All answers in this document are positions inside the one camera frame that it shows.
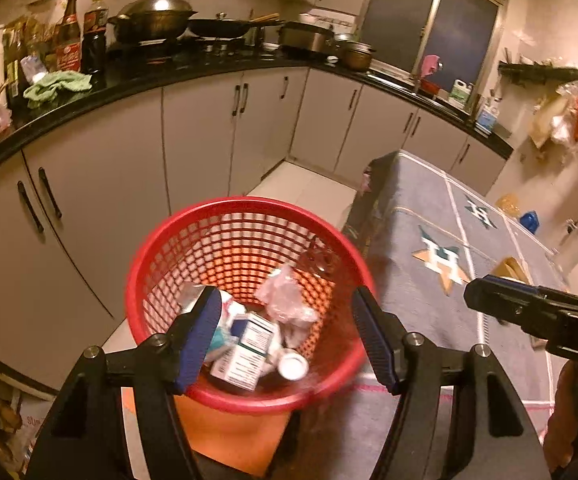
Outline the right hand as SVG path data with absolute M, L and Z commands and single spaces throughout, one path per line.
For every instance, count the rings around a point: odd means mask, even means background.
M 561 369 L 554 395 L 554 412 L 549 417 L 543 440 L 544 456 L 551 474 L 568 466 L 574 453 L 573 442 L 578 435 L 573 394 L 577 365 L 578 362 L 569 361 Z

